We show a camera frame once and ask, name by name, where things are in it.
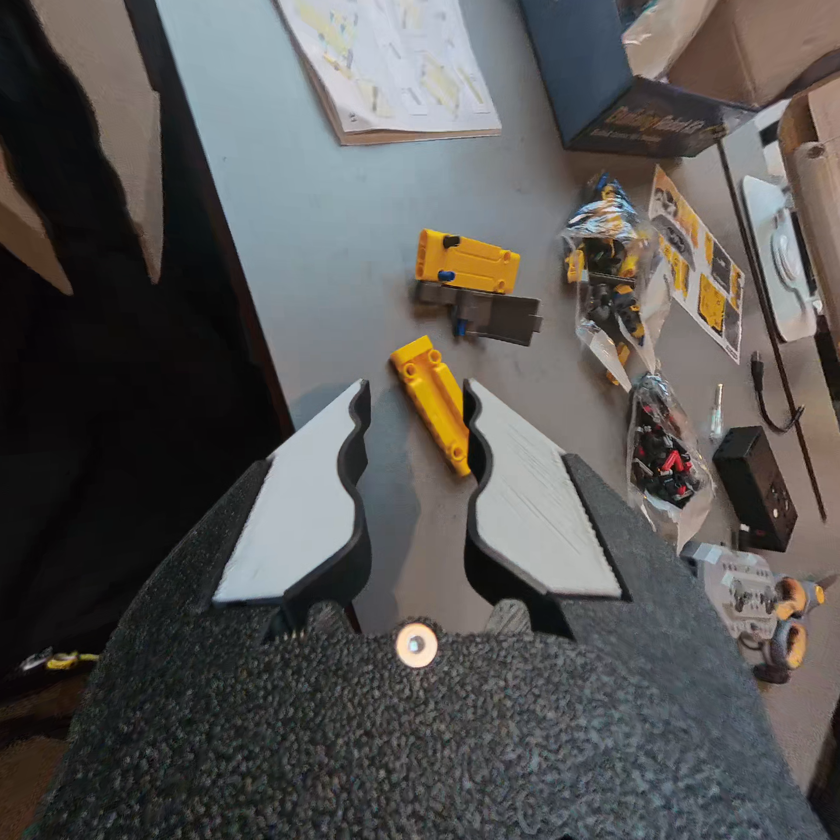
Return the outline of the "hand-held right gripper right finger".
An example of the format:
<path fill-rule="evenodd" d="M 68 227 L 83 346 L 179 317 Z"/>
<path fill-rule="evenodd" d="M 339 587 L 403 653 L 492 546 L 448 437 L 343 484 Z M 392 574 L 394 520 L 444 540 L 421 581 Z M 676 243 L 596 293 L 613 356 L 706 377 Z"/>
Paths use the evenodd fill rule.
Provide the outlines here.
<path fill-rule="evenodd" d="M 622 586 L 565 463 L 566 452 L 477 380 L 464 382 L 467 533 L 539 595 L 620 599 Z"/>

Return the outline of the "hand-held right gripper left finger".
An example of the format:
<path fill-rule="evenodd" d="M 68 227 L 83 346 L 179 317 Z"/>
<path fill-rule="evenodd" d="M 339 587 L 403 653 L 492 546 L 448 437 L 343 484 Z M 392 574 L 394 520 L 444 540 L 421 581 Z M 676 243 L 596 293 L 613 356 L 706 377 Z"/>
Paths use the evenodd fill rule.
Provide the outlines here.
<path fill-rule="evenodd" d="M 358 483 L 371 388 L 356 380 L 267 459 L 214 604 L 349 604 L 371 570 Z"/>

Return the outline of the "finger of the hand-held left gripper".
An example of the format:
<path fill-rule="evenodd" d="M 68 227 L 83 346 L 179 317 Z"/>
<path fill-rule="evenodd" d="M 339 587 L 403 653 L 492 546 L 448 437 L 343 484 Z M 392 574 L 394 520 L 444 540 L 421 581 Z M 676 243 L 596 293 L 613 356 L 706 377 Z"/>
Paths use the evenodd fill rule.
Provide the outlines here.
<path fill-rule="evenodd" d="M 161 276 L 161 102 L 123 1 L 34 1 L 45 34 L 92 106 L 119 177 L 150 278 Z"/>
<path fill-rule="evenodd" d="M 28 268 L 65 296 L 73 290 L 35 208 L 9 171 L 1 144 L 1 243 Z"/>

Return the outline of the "bag of red black parts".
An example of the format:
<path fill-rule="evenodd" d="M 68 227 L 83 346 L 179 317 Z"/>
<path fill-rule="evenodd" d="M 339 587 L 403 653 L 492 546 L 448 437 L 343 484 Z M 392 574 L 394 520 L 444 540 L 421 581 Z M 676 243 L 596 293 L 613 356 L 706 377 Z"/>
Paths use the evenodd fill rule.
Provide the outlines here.
<path fill-rule="evenodd" d="M 629 400 L 628 499 L 657 535 L 679 547 L 707 519 L 715 498 L 714 480 L 695 430 L 664 376 L 640 375 Z"/>

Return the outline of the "yellow beam panel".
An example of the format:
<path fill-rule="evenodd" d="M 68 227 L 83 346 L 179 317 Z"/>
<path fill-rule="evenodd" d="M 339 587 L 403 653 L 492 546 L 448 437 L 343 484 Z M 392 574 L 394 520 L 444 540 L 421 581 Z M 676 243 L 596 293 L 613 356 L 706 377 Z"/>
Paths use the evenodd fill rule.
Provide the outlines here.
<path fill-rule="evenodd" d="M 423 228 L 418 237 L 415 278 L 439 282 L 440 270 L 456 273 L 451 287 L 502 295 L 512 294 L 518 277 L 520 255 L 508 248 L 461 236 L 460 245 L 444 250 L 443 235 Z"/>
<path fill-rule="evenodd" d="M 458 476 L 469 476 L 464 397 L 442 354 L 424 335 L 395 350 L 390 360 L 450 468 Z"/>

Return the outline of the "bag of yellow blue parts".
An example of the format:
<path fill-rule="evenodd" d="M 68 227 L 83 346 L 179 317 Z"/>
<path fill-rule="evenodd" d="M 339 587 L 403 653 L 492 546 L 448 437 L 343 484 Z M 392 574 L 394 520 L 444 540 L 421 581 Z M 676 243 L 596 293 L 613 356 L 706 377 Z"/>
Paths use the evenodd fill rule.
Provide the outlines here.
<path fill-rule="evenodd" d="M 560 235 L 563 278 L 574 290 L 574 333 L 607 380 L 632 394 L 627 363 L 659 369 L 657 341 L 671 292 L 658 232 L 621 183 L 603 171 L 581 194 Z"/>

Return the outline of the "white instruction booklet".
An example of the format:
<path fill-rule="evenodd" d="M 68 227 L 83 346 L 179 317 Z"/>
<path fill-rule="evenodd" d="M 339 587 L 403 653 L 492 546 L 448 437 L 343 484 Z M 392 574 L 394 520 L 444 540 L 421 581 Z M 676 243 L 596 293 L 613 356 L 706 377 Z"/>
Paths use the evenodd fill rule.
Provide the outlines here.
<path fill-rule="evenodd" d="M 342 146 L 501 133 L 459 2 L 275 6 Z"/>

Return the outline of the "blue cardboard kit box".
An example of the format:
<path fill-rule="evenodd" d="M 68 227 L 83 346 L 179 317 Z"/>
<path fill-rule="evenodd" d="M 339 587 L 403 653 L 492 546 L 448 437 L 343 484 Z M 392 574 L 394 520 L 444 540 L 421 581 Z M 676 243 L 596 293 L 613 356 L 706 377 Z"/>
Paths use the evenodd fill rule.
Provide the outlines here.
<path fill-rule="evenodd" d="M 523 1 L 563 147 L 693 157 L 838 59 L 838 1 L 718 1 L 665 77 L 631 71 L 613 1 Z"/>

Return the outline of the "large clear bag yellow parts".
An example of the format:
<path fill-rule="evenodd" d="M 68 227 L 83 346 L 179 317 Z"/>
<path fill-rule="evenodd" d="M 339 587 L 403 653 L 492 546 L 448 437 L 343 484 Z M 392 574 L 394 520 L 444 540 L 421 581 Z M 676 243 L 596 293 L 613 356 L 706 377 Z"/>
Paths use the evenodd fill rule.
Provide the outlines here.
<path fill-rule="evenodd" d="M 717 5 L 718 1 L 616 1 L 633 75 L 665 77 Z"/>

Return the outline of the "grey desk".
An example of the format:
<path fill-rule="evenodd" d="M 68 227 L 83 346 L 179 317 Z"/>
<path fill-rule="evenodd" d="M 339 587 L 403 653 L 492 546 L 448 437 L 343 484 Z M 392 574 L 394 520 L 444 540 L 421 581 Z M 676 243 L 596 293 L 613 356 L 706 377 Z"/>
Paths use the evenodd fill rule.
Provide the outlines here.
<path fill-rule="evenodd" d="M 558 236 L 579 189 L 608 170 L 646 207 L 655 163 L 570 153 L 562 147 L 515 2 L 463 2 L 468 34 L 500 115 L 501 134 L 342 147 L 272 2 L 125 2 L 152 85 L 161 96 L 164 176 L 202 212 L 241 300 L 259 361 L 295 426 L 347 385 L 371 385 L 369 466 L 359 489 L 372 572 L 354 603 L 363 632 L 384 634 L 429 616 L 450 633 L 481 629 L 489 605 L 463 565 L 471 484 L 446 465 L 389 361 L 427 334 L 462 382 L 475 377 L 616 491 L 626 489 L 623 391 L 606 381 L 574 334 L 574 300 L 560 279 Z M 758 425 L 749 360 L 766 364 L 765 399 L 783 421 L 805 405 L 801 428 L 827 520 L 816 508 L 796 433 L 770 433 L 799 513 L 787 574 L 838 570 L 838 425 L 813 340 L 780 347 L 786 398 L 749 270 L 746 238 L 728 188 L 764 172 L 755 128 L 694 159 L 663 164 L 712 234 L 747 272 L 741 363 L 679 306 L 657 341 L 663 373 L 710 452 L 707 424 L 724 384 L 727 426 Z M 519 252 L 518 294 L 541 300 L 529 348 L 455 341 L 446 317 L 412 304 L 421 228 L 451 230 Z M 803 666 L 763 689 L 794 780 L 807 791 L 838 699 L 838 582 L 810 617 Z"/>

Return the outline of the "person's legs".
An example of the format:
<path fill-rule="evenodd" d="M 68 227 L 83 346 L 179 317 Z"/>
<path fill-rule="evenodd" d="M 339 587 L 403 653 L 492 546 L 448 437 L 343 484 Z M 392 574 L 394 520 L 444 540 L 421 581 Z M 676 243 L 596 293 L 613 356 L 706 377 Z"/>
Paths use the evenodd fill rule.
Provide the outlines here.
<path fill-rule="evenodd" d="M 67 297 L 2 248 L 2 678 L 99 650 L 142 583 L 293 430 L 224 278 L 116 255 Z"/>

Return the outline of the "grey control hub block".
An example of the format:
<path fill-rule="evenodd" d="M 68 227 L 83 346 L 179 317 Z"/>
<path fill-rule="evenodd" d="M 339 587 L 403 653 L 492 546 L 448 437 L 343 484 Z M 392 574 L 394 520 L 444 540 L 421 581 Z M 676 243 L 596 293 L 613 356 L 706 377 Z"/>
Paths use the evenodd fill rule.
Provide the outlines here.
<path fill-rule="evenodd" d="M 758 649 L 778 625 L 776 580 L 759 555 L 726 545 L 688 541 L 682 560 L 700 583 L 729 635 Z"/>

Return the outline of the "small black box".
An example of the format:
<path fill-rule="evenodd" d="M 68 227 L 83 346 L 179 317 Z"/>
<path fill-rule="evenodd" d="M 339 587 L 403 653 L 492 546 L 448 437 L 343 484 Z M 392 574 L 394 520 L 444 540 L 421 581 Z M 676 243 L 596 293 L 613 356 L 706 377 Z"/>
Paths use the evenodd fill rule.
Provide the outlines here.
<path fill-rule="evenodd" d="M 712 462 L 751 546 L 785 552 L 798 514 L 763 428 L 730 427 Z"/>

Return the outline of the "yellow grey sticker sheet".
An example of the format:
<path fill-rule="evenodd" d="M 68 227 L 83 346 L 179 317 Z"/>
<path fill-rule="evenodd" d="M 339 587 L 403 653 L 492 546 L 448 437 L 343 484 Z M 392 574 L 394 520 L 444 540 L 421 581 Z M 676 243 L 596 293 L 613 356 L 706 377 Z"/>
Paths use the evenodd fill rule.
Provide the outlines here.
<path fill-rule="evenodd" d="M 739 364 L 744 272 L 659 164 L 654 169 L 647 215 L 670 270 L 673 300 Z"/>

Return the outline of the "white stand base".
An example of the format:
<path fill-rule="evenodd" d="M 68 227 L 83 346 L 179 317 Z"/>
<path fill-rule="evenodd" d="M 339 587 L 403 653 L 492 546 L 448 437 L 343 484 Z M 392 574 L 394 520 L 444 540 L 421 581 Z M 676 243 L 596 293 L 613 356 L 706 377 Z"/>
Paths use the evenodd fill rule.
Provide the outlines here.
<path fill-rule="evenodd" d="M 742 178 L 741 191 L 779 340 L 812 338 L 823 302 L 809 276 L 792 201 L 781 187 L 752 175 Z"/>

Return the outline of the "black yellow drawstring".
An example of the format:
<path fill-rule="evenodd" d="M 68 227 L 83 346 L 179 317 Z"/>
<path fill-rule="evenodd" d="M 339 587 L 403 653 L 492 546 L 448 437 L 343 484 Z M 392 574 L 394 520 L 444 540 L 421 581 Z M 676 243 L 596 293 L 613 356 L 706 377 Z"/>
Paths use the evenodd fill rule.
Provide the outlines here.
<path fill-rule="evenodd" d="M 100 659 L 99 654 L 90 654 L 74 650 L 69 653 L 56 652 L 48 647 L 36 654 L 32 654 L 16 668 L 21 675 L 28 675 L 39 670 L 65 671 L 72 670 L 81 665 L 93 665 Z"/>

